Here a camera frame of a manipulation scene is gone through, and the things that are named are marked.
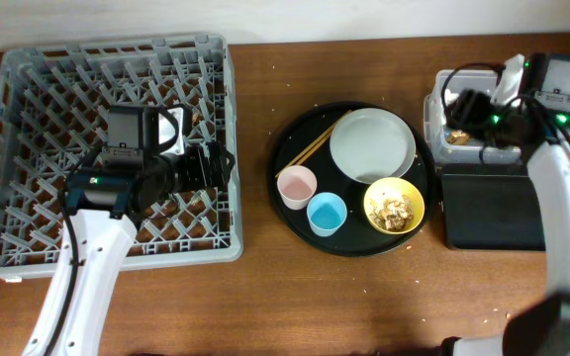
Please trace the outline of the yellow bowl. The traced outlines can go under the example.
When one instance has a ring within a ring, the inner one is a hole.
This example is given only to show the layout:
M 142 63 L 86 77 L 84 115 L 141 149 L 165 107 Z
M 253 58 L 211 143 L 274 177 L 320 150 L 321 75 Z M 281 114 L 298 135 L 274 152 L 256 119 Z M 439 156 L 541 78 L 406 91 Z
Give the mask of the yellow bowl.
M 401 198 L 403 195 L 407 196 L 410 200 L 414 214 L 413 221 L 400 231 L 385 231 L 377 227 L 369 217 L 371 212 L 369 201 L 371 199 L 381 201 L 387 198 Z M 396 177 L 382 178 L 370 185 L 363 198 L 363 208 L 368 221 L 375 229 L 382 233 L 392 235 L 405 234 L 413 231 L 424 221 L 426 214 L 425 200 L 420 191 L 409 181 Z

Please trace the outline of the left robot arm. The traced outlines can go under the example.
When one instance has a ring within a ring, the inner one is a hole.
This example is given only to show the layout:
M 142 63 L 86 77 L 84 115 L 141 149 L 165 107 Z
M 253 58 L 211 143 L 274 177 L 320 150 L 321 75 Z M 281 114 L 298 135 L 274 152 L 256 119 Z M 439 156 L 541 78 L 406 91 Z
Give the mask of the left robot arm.
M 192 112 L 113 106 L 108 136 L 67 173 L 57 202 L 61 249 L 27 355 L 95 355 L 117 277 L 146 210 L 175 194 L 225 187 L 236 159 L 187 143 Z

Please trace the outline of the white tissue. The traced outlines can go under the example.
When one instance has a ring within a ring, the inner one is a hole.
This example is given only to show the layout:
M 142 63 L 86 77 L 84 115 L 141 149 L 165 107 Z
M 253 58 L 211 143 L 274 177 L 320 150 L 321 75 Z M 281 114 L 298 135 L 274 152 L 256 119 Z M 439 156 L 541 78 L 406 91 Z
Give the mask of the white tissue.
M 524 64 L 525 58 L 522 54 L 517 54 L 505 61 L 505 69 L 491 99 L 492 104 L 505 105 L 519 95 Z

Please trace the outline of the gold snack wrapper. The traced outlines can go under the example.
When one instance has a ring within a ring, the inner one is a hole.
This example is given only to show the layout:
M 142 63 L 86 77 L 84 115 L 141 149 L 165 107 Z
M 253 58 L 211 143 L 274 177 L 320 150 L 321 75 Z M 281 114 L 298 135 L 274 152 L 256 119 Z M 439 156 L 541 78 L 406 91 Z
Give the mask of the gold snack wrapper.
M 446 142 L 451 145 L 466 145 L 471 137 L 463 131 L 452 131 L 446 138 Z

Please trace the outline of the blue cup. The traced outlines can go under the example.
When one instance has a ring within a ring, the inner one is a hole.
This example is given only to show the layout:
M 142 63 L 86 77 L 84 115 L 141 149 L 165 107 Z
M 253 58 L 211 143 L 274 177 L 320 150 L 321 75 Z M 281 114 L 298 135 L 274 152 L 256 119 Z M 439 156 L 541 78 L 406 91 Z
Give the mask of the blue cup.
M 307 218 L 312 232 L 320 237 L 334 234 L 346 221 L 348 210 L 344 200 L 335 193 L 315 195 L 307 206 Z

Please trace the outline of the pink cup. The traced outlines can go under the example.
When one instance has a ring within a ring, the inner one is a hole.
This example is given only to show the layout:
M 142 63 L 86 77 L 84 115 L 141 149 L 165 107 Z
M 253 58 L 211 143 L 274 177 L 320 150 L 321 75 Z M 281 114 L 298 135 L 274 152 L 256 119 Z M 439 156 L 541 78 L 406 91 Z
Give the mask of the pink cup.
M 276 184 L 284 205 L 295 211 L 308 205 L 318 187 L 314 172 L 302 165 L 285 168 L 278 175 Z

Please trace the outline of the food scraps pile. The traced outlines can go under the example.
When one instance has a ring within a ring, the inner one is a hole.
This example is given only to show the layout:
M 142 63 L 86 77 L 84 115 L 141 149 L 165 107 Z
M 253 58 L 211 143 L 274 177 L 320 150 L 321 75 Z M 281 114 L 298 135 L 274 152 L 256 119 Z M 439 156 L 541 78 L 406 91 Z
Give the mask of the food scraps pile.
M 369 217 L 373 223 L 385 231 L 400 231 L 406 228 L 414 218 L 410 200 L 403 195 L 401 198 L 387 198 L 381 201 L 369 201 L 371 212 Z

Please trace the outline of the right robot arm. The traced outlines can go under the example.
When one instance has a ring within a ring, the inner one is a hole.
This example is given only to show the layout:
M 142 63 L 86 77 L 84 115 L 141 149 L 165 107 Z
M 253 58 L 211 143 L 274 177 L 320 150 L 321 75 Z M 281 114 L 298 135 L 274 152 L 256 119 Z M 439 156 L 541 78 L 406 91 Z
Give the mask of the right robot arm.
M 490 64 L 492 94 L 464 89 L 440 104 L 447 125 L 487 146 L 518 147 L 535 190 L 547 253 L 547 296 L 485 338 L 449 338 L 452 356 L 570 355 L 570 55 L 517 54 Z

